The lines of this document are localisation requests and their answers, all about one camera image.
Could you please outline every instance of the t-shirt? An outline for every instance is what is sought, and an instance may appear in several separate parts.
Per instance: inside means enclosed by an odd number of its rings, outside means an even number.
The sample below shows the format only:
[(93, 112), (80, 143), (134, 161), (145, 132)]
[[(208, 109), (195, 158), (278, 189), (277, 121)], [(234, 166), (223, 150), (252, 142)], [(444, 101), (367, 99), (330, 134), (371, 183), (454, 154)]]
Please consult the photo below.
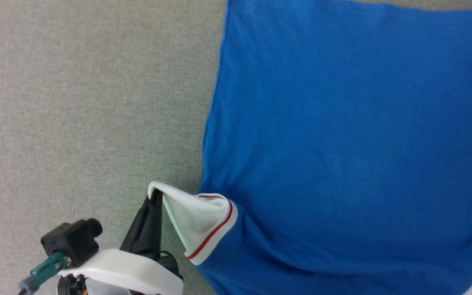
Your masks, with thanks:
[(229, 0), (200, 194), (220, 294), (472, 285), (472, 11)]

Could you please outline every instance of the teal connector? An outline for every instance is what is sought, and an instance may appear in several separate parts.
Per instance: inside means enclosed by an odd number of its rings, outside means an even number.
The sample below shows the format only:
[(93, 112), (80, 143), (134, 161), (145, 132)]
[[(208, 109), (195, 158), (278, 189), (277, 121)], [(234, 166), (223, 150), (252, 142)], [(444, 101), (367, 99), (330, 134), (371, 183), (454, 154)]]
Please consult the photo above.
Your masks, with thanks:
[(67, 268), (72, 263), (68, 256), (63, 256), (60, 252), (55, 252), (52, 256), (43, 261), (40, 265), (30, 271), (30, 276), (19, 283), (20, 295), (32, 295), (39, 290), (48, 279)]
[(52, 256), (43, 261), (40, 265), (30, 271), (30, 276), (35, 277), (40, 284), (43, 284), (48, 279), (70, 265), (70, 258), (65, 258), (62, 253), (55, 252)]

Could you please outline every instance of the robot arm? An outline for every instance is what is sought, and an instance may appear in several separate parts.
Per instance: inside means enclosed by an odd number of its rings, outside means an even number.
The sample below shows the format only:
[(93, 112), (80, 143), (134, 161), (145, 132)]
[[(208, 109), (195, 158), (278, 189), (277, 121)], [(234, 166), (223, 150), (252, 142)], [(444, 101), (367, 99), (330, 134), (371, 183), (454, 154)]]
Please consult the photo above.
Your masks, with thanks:
[(158, 189), (146, 197), (119, 250), (99, 251), (97, 220), (60, 224), (41, 238), (49, 259), (19, 284), (19, 294), (32, 295), (59, 273), (58, 295), (181, 295), (178, 264), (161, 251), (162, 203)]

